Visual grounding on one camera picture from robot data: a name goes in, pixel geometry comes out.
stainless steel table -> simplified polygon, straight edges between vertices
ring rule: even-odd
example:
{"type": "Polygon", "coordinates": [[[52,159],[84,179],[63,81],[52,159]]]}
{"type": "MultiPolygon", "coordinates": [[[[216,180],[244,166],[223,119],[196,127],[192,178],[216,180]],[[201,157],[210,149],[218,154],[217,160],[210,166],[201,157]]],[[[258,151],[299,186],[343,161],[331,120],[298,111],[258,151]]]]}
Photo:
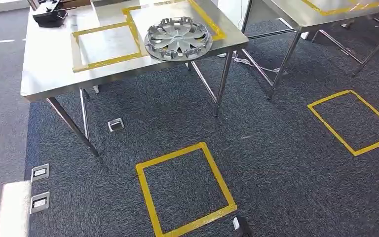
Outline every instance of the stainless steel table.
{"type": "Polygon", "coordinates": [[[89,139],[84,88],[160,70],[180,64],[163,62],[148,56],[144,37],[149,26],[167,17],[192,17],[208,26],[213,46],[203,57],[227,53],[218,94],[215,95],[195,62],[195,69],[218,109],[225,90],[232,52],[247,45],[248,39],[207,0],[101,0],[69,11],[64,26],[40,28],[31,12],[21,81],[21,95],[29,101],[46,99],[69,128],[90,148],[99,153],[89,139]],[[55,96],[79,90],[83,134],[55,96]]]}
{"type": "Polygon", "coordinates": [[[293,28],[249,36],[248,39],[258,39],[287,32],[296,32],[293,42],[290,45],[281,64],[280,70],[274,80],[271,80],[265,74],[265,72],[258,66],[258,64],[245,49],[242,49],[242,52],[256,66],[261,75],[272,86],[272,92],[269,95],[269,98],[274,95],[278,83],[284,73],[284,69],[288,64],[288,61],[290,60],[302,33],[319,30],[320,26],[324,24],[379,13],[379,0],[250,0],[246,11],[244,25],[242,27],[243,32],[249,19],[249,13],[251,12],[251,7],[253,5],[252,2],[255,1],[263,1],[270,9],[288,22],[293,28]]]}

yellow tape rectangle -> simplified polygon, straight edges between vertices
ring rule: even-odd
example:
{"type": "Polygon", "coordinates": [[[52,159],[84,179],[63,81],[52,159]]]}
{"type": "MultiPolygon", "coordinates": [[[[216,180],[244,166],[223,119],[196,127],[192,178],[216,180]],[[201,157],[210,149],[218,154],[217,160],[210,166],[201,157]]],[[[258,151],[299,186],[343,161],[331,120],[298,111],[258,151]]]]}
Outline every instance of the yellow tape rectangle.
{"type": "Polygon", "coordinates": [[[302,0],[302,1],[306,3],[309,7],[311,7],[313,10],[319,12],[323,16],[379,7],[379,1],[373,1],[370,3],[360,3],[359,0],[348,0],[348,1],[345,0],[345,2],[350,3],[350,6],[341,7],[341,8],[332,9],[332,10],[322,10],[321,8],[313,4],[311,0],[302,0]]]}
{"type": "Polygon", "coordinates": [[[82,71],[86,71],[86,70],[90,70],[90,69],[94,69],[94,68],[99,68],[99,67],[107,66],[110,64],[114,64],[114,63],[125,62],[125,61],[131,60],[131,59],[146,56],[147,55],[146,52],[142,52],[143,46],[140,43],[141,39],[139,37],[139,33],[137,31],[136,24],[134,23],[134,20],[130,14],[130,11],[141,9],[141,8],[146,8],[146,7],[151,7],[153,5],[158,6],[158,5],[165,5],[165,4],[177,3],[177,2],[183,2],[183,1],[187,1],[188,3],[190,3],[192,8],[201,16],[201,18],[216,33],[213,36],[213,41],[222,40],[222,39],[226,38],[226,34],[223,32],[223,30],[220,29],[220,27],[208,16],[208,14],[194,0],[168,0],[168,1],[163,1],[163,2],[156,2],[156,3],[153,3],[152,5],[141,5],[141,6],[127,7],[127,8],[122,9],[122,13],[125,15],[125,18],[126,18],[125,22],[119,22],[119,23],[115,23],[112,25],[101,26],[101,27],[92,28],[92,29],[83,30],[83,31],[77,31],[77,32],[73,32],[72,35],[75,38],[75,42],[77,44],[76,47],[79,47],[79,38],[78,37],[81,35],[93,33],[93,32],[98,32],[98,31],[103,31],[103,30],[108,30],[108,29],[113,29],[113,28],[117,28],[117,27],[128,26],[130,29],[130,32],[133,36],[134,42],[136,43],[136,45],[139,49],[139,52],[134,53],[134,54],[130,54],[130,55],[120,56],[117,58],[107,59],[107,60],[104,60],[101,62],[89,63],[87,65],[75,65],[73,68],[73,72],[74,73],[82,72],[82,71]]]}
{"type": "Polygon", "coordinates": [[[344,90],[344,91],[341,91],[341,92],[338,92],[336,94],[333,94],[331,96],[328,96],[328,97],[325,97],[323,99],[320,99],[316,102],[313,102],[311,104],[309,104],[307,107],[312,111],[312,113],[327,127],[327,129],[354,155],[354,156],[358,156],[358,155],[361,155],[365,152],[369,152],[375,148],[378,148],[379,147],[379,142],[376,142],[370,146],[367,146],[365,148],[362,148],[358,151],[355,151],[350,145],[347,144],[347,142],[327,123],[324,121],[324,119],[320,116],[320,114],[318,114],[318,112],[313,108],[314,106],[320,104],[320,103],[323,103],[325,101],[328,101],[330,99],[333,99],[335,97],[338,97],[338,96],[341,96],[341,95],[345,95],[345,94],[348,94],[348,93],[352,93],[354,94],[361,102],[363,102],[366,106],[368,106],[377,116],[379,116],[379,111],[377,109],[375,109],[372,105],[370,105],[366,100],[364,100],[364,98],[362,98],[360,95],[358,95],[355,91],[353,90],[344,90]]]}
{"type": "Polygon", "coordinates": [[[142,186],[143,196],[145,197],[146,206],[148,208],[149,216],[150,216],[150,219],[151,219],[151,222],[153,225],[153,230],[154,230],[156,237],[178,237],[178,236],[184,235],[184,234],[186,234],[190,231],[193,231],[193,230],[195,230],[201,226],[204,226],[210,222],[213,222],[213,221],[215,221],[215,220],[217,220],[217,219],[219,219],[219,218],[221,218],[221,217],[223,217],[223,216],[225,216],[225,215],[227,215],[227,214],[229,214],[229,213],[231,213],[237,209],[237,206],[233,200],[233,197],[231,196],[231,193],[230,193],[230,191],[229,191],[219,169],[217,168],[217,165],[214,162],[210,151],[207,148],[207,144],[204,142],[201,142],[201,143],[195,144],[193,146],[181,149],[179,151],[175,151],[175,152],[169,153],[167,155],[164,155],[164,156],[161,156],[161,157],[158,157],[158,158],[137,164],[136,165],[136,171],[137,171],[137,174],[139,175],[139,180],[140,180],[140,184],[142,186]],[[149,166],[167,161],[169,159],[172,159],[172,158],[182,156],[184,154],[199,150],[199,149],[201,149],[204,152],[204,155],[207,158],[207,161],[211,167],[211,170],[213,171],[213,174],[216,177],[217,182],[219,183],[219,187],[222,190],[223,195],[226,198],[226,201],[228,202],[228,206],[164,234],[162,232],[162,228],[160,226],[160,222],[159,222],[159,219],[158,219],[157,214],[156,214],[156,210],[154,207],[152,196],[151,196],[150,191],[149,191],[149,185],[148,185],[148,182],[146,180],[146,176],[145,176],[143,169],[147,168],[149,166]]]}

white cable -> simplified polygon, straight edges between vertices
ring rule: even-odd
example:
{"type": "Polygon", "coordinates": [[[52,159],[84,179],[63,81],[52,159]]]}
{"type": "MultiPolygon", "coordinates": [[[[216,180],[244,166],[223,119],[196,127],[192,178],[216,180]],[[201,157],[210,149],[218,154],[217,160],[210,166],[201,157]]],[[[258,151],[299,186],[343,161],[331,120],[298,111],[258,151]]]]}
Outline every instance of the white cable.
{"type": "Polygon", "coordinates": [[[240,22],[242,21],[242,7],[243,7],[243,0],[240,0],[240,20],[239,23],[237,23],[237,28],[239,29],[240,22]]]}
{"type": "MultiPolygon", "coordinates": [[[[218,55],[220,58],[224,58],[226,57],[226,54],[223,53],[223,54],[219,54],[218,55]]],[[[236,57],[232,57],[234,59],[235,62],[237,63],[243,63],[243,64],[246,64],[246,65],[249,65],[251,67],[254,67],[255,65],[251,64],[251,62],[248,60],[248,59],[241,59],[241,58],[236,58],[236,57]]],[[[280,71],[280,68],[276,68],[274,70],[272,69],[268,69],[268,68],[263,68],[261,66],[259,66],[262,70],[265,70],[265,71],[268,71],[268,72],[273,72],[273,73],[277,73],[280,71]]]]}

black device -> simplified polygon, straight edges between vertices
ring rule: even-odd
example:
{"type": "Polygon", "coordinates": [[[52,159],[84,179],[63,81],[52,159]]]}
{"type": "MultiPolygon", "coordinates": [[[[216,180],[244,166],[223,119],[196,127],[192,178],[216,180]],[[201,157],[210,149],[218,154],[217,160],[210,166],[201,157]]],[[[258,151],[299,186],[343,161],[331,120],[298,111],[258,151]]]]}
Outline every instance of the black device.
{"type": "Polygon", "coordinates": [[[252,230],[249,227],[248,220],[245,217],[236,215],[233,219],[233,226],[239,233],[240,237],[253,237],[252,230]]]}
{"type": "Polygon", "coordinates": [[[63,4],[70,1],[75,0],[40,1],[40,7],[33,13],[33,18],[40,27],[61,27],[68,15],[67,10],[76,8],[63,8],[63,4]]]}

gray floor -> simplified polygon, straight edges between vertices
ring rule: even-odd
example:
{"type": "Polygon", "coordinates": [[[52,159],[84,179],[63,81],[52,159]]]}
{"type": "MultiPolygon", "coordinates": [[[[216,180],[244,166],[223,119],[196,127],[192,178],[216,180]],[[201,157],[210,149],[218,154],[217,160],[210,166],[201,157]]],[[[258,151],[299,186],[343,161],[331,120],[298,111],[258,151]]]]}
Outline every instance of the gray floor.
{"type": "MultiPolygon", "coordinates": [[[[25,10],[0,13],[0,40],[15,40],[0,43],[0,206],[8,203],[2,197],[5,185],[9,194],[11,184],[24,180],[29,104],[19,88],[26,26],[25,10]]],[[[0,208],[1,226],[6,211],[0,208]]]]}
{"type": "MultiPolygon", "coordinates": [[[[372,24],[329,30],[364,57],[379,41],[372,24]]],[[[271,21],[249,31],[283,28],[271,21]]],[[[248,51],[262,66],[276,68],[292,37],[253,40],[248,51]]],[[[215,91],[223,62],[199,62],[215,91]]],[[[248,218],[256,237],[379,236],[379,148],[354,157],[307,108],[353,89],[379,110],[379,54],[352,79],[355,66],[323,37],[301,41],[269,101],[257,72],[233,63],[218,118],[211,116],[203,84],[184,66],[103,85],[88,102],[92,142],[102,153],[97,159],[48,104],[32,103],[25,179],[31,167],[50,163],[50,178],[34,182],[32,194],[51,191],[51,207],[30,216],[30,236],[154,236],[135,165],[197,142],[207,143],[238,208],[185,236],[236,236],[235,214],[248,218]],[[107,121],[117,117],[125,129],[109,133],[107,121]]],[[[82,125],[78,93],[57,98],[82,125]]],[[[316,110],[354,148],[379,139],[379,118],[351,95],[316,110]]],[[[164,233],[226,205],[200,152],[145,174],[164,233]]]]}

